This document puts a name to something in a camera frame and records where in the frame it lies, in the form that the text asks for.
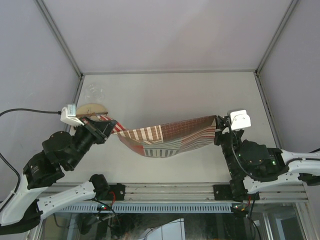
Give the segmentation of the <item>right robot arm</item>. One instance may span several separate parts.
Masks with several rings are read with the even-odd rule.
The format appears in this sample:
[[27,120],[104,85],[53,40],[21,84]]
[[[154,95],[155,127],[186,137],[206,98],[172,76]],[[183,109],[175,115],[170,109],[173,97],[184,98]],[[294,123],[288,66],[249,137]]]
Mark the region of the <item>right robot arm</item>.
[[290,152],[242,139],[244,129],[249,127],[242,118],[240,114],[215,119],[214,144],[221,147],[231,177],[227,185],[214,185],[216,200],[242,202],[276,186],[320,184],[319,151]]

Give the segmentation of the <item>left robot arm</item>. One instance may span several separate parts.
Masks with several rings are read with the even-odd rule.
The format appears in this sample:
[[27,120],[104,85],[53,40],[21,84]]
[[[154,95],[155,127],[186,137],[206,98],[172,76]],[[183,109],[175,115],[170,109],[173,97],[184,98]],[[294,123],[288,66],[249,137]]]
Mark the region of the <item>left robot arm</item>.
[[0,204],[0,233],[12,235],[27,232],[50,215],[74,203],[104,200],[110,186],[103,174],[63,192],[40,197],[40,194],[62,179],[65,171],[74,171],[92,145],[104,144],[117,122],[94,121],[87,117],[75,128],[75,134],[58,131],[42,143],[43,150],[24,166],[19,186]]

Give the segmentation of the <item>patchwork striped placemat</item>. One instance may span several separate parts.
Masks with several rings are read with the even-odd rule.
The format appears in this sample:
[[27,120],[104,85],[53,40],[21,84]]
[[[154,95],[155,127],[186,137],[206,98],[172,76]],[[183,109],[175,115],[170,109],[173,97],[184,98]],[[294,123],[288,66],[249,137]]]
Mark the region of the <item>patchwork striped placemat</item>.
[[148,158],[168,158],[210,145],[215,140],[217,116],[128,129],[117,122],[111,134],[133,152]]

